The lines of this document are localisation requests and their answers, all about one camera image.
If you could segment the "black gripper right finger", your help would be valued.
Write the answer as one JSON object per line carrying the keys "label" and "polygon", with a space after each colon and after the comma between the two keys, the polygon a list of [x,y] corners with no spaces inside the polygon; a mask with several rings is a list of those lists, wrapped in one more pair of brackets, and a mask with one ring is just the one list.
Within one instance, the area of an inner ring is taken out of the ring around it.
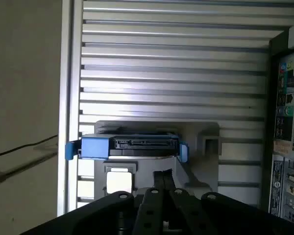
{"label": "black gripper right finger", "polygon": [[200,199],[177,188],[172,170],[164,171],[164,186],[177,214],[174,225],[184,235],[294,235],[294,223],[216,192]]}

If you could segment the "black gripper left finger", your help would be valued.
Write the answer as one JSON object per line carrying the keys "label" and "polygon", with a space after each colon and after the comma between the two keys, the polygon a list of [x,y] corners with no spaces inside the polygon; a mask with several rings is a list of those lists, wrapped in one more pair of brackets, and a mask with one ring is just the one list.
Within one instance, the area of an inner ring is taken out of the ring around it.
{"label": "black gripper left finger", "polygon": [[26,235],[159,235],[163,230],[164,172],[133,196],[117,191],[25,232]]}

